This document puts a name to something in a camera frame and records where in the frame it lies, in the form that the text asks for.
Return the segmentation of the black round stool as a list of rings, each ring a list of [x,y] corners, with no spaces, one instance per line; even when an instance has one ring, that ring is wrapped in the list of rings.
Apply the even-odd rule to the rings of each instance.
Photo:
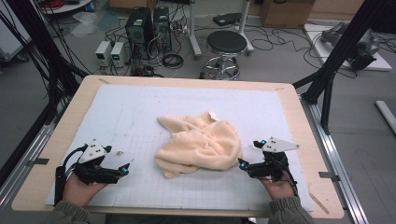
[[[233,31],[216,31],[206,40],[206,47],[215,57],[206,62],[200,73],[200,79],[236,80],[240,75],[236,57],[247,48],[246,39]]]

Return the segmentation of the white desk frame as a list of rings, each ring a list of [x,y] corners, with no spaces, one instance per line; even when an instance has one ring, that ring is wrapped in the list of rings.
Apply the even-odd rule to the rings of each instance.
[[[188,30],[188,37],[191,43],[191,47],[194,54],[194,59],[199,60],[202,56],[201,48],[197,42],[195,36],[195,0],[189,0],[190,2],[190,28]],[[244,37],[247,41],[247,55],[254,51],[254,48],[247,36],[245,35],[245,26],[248,18],[248,10],[250,6],[250,0],[243,0],[243,6],[241,10],[241,21],[240,24],[236,27],[236,31],[242,37]]]

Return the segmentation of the grey machine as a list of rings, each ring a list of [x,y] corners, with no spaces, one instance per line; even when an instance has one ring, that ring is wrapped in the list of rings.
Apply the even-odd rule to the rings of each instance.
[[[334,47],[346,31],[347,27],[348,23],[340,21],[333,28],[322,31],[320,41],[322,43],[330,43]],[[379,38],[372,34],[371,29],[368,29],[358,44],[349,53],[346,61],[354,70],[363,70],[370,63],[375,61],[374,54],[379,51],[379,43]]]

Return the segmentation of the grey metal bracket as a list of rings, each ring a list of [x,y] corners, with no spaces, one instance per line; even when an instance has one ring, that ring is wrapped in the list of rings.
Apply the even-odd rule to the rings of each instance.
[[[329,178],[332,182],[338,182],[340,180],[339,176],[332,172],[319,172],[320,178]]]
[[[33,160],[33,161],[28,161],[27,164],[26,164],[26,166],[27,166],[27,167],[33,167],[33,166],[35,166],[35,165],[37,165],[37,164],[46,165],[46,164],[48,164],[49,160],[50,160],[50,159],[37,158],[37,159],[35,159],[35,160]]]

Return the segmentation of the large black computer tower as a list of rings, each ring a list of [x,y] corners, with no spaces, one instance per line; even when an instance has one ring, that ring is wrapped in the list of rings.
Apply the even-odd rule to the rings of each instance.
[[[154,38],[150,9],[135,7],[125,25],[125,30],[135,59],[149,60],[151,47],[149,42]]]

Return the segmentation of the person's right hand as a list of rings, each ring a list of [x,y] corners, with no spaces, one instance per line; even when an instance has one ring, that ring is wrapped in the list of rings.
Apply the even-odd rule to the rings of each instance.
[[[295,195],[289,178],[286,175],[283,175],[278,181],[273,181],[267,177],[260,178],[260,181],[272,200],[293,197]]]

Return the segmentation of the white tube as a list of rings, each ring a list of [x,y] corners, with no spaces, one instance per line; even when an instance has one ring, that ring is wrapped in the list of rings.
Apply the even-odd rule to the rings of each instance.
[[[394,134],[396,135],[396,117],[392,114],[389,107],[384,101],[376,101],[375,105],[381,112],[382,116],[388,123],[389,127],[392,129]]]

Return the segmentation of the white panel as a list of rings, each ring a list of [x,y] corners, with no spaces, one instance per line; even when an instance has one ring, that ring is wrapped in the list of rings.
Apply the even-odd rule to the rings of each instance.
[[[11,24],[16,25],[18,32],[27,40],[27,42],[31,41],[31,37],[28,35],[11,9],[6,10],[0,5],[0,14],[1,13],[4,13],[5,18],[8,19]],[[0,59],[4,62],[9,62],[21,51],[21,49],[21,42],[10,32],[5,23],[0,19]]]

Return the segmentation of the slim black computer tower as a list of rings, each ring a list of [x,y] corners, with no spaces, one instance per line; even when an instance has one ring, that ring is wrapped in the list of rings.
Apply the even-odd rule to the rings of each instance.
[[[157,45],[166,51],[172,49],[169,8],[155,7],[153,12],[153,25],[157,37]]]

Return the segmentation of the cardboard box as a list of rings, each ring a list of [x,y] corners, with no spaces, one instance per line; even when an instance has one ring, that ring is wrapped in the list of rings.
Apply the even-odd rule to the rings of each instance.
[[[303,29],[316,0],[263,0],[264,27]]]

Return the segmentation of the aluminium rail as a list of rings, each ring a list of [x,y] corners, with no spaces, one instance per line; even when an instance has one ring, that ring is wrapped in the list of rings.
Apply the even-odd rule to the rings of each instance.
[[[342,205],[346,209],[354,224],[369,224],[367,216],[361,206],[353,185],[347,174],[347,170],[337,151],[336,145],[330,134],[320,124],[321,112],[317,105],[311,105],[300,96],[300,102],[306,109],[306,114],[313,122],[314,133],[318,135],[320,146],[324,150],[326,162],[331,166],[331,180],[337,186],[342,196]]]
[[[27,162],[39,158],[65,110],[66,105],[58,104],[56,110],[50,112],[50,106],[46,105],[0,169],[0,214],[10,205],[11,199],[34,167],[27,167]]]

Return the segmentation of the flat black case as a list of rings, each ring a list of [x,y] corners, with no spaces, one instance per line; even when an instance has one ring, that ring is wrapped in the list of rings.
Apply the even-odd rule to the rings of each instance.
[[[240,13],[228,13],[228,14],[218,15],[213,18],[213,22],[218,26],[234,24],[240,20],[241,20]]]

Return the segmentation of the clear plastic sheet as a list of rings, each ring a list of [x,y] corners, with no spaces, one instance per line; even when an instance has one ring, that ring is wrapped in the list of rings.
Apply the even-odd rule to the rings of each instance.
[[[78,25],[71,32],[73,36],[84,37],[96,32],[97,15],[95,13],[78,12],[73,15],[73,18],[78,21]]]

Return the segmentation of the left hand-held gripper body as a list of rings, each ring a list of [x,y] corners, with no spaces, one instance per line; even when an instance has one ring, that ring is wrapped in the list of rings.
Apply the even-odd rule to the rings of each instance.
[[[120,179],[119,170],[101,166],[106,154],[99,141],[92,139],[88,145],[84,146],[82,155],[75,163],[74,174],[85,184],[116,184]]]

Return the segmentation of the cream towel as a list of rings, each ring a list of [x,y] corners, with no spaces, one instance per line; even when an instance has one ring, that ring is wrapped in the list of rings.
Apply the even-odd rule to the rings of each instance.
[[[167,178],[191,174],[199,168],[225,171],[242,157],[237,129],[230,121],[217,119],[213,112],[193,116],[161,116],[170,140],[154,160]]]

